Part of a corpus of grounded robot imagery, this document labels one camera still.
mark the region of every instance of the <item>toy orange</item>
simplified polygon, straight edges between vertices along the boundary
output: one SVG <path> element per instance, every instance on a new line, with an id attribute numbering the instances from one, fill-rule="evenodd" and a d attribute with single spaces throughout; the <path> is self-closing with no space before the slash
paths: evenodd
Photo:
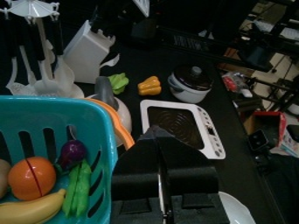
<path id="1" fill-rule="evenodd" d="M 57 172 L 45 157 L 29 157 L 15 164 L 9 173 L 9 184 L 19 200 L 35 200 L 54 188 Z"/>

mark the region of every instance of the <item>yellow bell pepper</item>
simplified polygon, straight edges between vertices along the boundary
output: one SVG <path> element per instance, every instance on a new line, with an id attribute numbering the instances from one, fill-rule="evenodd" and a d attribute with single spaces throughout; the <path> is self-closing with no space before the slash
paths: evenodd
<path id="1" fill-rule="evenodd" d="M 138 84 L 138 93 L 141 95 L 159 95 L 162 93 L 162 85 L 157 76 L 151 76 Z"/>

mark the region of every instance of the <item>black table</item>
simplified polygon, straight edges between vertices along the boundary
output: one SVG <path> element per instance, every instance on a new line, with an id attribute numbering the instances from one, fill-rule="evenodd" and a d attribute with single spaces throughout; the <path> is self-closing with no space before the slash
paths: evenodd
<path id="1" fill-rule="evenodd" d="M 126 73 L 130 79 L 126 92 L 117 97 L 125 102 L 131 112 L 134 119 L 133 137 L 135 140 L 143 134 L 141 101 L 143 99 L 153 99 L 178 102 L 167 85 L 167 77 L 174 68 L 181 64 L 189 63 L 202 67 L 207 71 L 210 77 L 214 79 L 214 86 L 199 106 L 210 114 L 228 152 L 226 159 L 213 161 L 219 174 L 219 189 L 225 193 L 232 194 L 248 206 L 258 224 L 285 223 L 268 188 L 268 182 L 260 176 L 240 114 L 213 62 L 169 49 L 142 50 L 121 43 L 117 43 L 111 50 L 121 52 L 121 61 L 117 66 L 105 67 L 101 73 L 106 76 Z M 2 58 L 0 62 L 3 76 L 0 94 L 10 95 L 10 91 L 6 89 L 6 83 L 10 78 L 10 60 Z M 153 75 L 159 77 L 163 93 L 158 96 L 141 96 L 137 84 Z M 94 94 L 94 85 L 78 84 L 86 95 Z"/>

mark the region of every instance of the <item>teal plastic basket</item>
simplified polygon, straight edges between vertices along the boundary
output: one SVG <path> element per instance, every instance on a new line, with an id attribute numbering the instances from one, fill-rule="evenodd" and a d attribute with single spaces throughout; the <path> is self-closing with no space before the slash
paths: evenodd
<path id="1" fill-rule="evenodd" d="M 118 147 L 109 112 L 85 99 L 30 96 L 0 96 L 0 108 L 0 158 L 13 165 L 33 156 L 55 162 L 62 146 L 70 140 L 71 127 L 89 149 L 93 174 L 87 214 L 66 218 L 61 211 L 47 223 L 110 223 L 111 176 Z M 53 191 L 67 187 L 69 176 L 65 176 L 58 178 Z M 5 200 L 15 198 L 9 195 Z"/>

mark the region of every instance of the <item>basket handle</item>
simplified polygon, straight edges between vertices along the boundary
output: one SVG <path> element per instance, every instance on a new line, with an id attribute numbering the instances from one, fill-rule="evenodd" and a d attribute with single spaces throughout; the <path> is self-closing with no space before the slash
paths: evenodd
<path id="1" fill-rule="evenodd" d="M 135 140 L 134 140 L 130 132 L 127 131 L 126 127 L 122 124 L 118 112 L 103 101 L 99 101 L 99 100 L 93 99 L 93 98 L 85 98 L 85 100 L 95 102 L 109 112 L 113 123 L 114 123 L 114 128 L 115 128 L 117 135 L 121 138 L 121 140 L 122 140 L 122 142 L 126 146 L 126 150 L 129 150 L 134 146 Z"/>

